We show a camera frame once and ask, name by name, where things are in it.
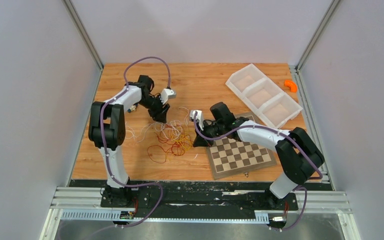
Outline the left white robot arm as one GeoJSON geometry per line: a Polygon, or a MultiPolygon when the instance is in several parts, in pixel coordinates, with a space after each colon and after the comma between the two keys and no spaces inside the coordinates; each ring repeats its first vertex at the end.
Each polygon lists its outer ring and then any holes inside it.
{"type": "Polygon", "coordinates": [[[103,197],[114,200],[120,207],[133,201],[134,185],[125,169],[122,144],[126,137],[125,113],[135,104],[148,110],[150,117],[158,123],[167,122],[169,99],[176,92],[167,86],[161,93],[152,94],[155,84],[147,75],[140,75],[136,82],[127,82],[122,90],[106,101],[95,101],[91,105],[88,138],[99,149],[104,160],[107,183],[103,197]]]}

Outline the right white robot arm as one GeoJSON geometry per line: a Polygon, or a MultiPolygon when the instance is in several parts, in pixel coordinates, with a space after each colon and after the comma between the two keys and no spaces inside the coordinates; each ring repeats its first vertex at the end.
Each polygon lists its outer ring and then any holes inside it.
{"type": "Polygon", "coordinates": [[[325,157],[308,133],[300,127],[282,130],[261,125],[247,117],[235,117],[223,102],[210,108],[213,119],[204,119],[200,110],[190,111],[196,137],[194,147],[207,147],[223,138],[251,143],[276,152],[282,174],[264,191],[262,202],[278,209],[286,196],[308,180],[322,179],[325,157]]]}

